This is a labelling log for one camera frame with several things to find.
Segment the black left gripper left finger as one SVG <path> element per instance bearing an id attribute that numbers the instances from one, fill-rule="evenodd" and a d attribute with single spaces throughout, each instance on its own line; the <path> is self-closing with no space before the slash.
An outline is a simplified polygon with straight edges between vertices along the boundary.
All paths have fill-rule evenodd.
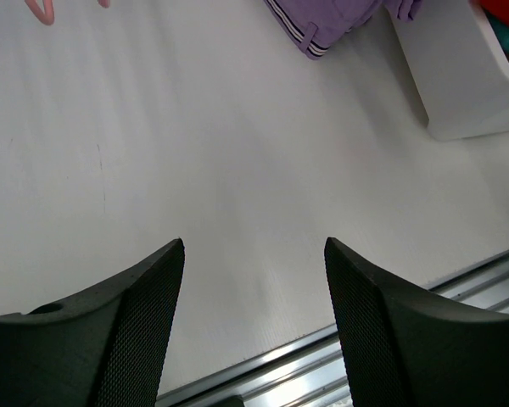
<path id="1" fill-rule="evenodd" d="M 0 406 L 152 406 L 182 284 L 181 239 L 89 288 L 0 315 Z"/>

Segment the pink hanger of yellow trousers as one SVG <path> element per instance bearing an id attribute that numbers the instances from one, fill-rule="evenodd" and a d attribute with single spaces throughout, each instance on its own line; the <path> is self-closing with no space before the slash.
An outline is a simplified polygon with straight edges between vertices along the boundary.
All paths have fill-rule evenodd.
<path id="1" fill-rule="evenodd" d="M 53 0 L 25 0 L 25 4 L 43 25 L 50 26 L 54 23 Z"/>

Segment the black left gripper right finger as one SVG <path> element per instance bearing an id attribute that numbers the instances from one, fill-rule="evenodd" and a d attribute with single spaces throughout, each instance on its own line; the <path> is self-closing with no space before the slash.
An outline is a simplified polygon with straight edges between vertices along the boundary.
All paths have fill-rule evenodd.
<path id="1" fill-rule="evenodd" d="M 509 406 L 509 315 L 461 304 L 336 238 L 327 283 L 356 406 Z"/>

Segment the lilac trousers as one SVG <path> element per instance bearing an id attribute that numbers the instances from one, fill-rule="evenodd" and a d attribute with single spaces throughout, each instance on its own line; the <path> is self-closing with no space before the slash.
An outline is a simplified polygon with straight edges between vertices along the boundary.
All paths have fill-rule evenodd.
<path id="1" fill-rule="evenodd" d="M 317 60 L 379 8 L 398 20 L 412 21 L 422 0 L 266 0 L 265 4 L 297 48 Z"/>

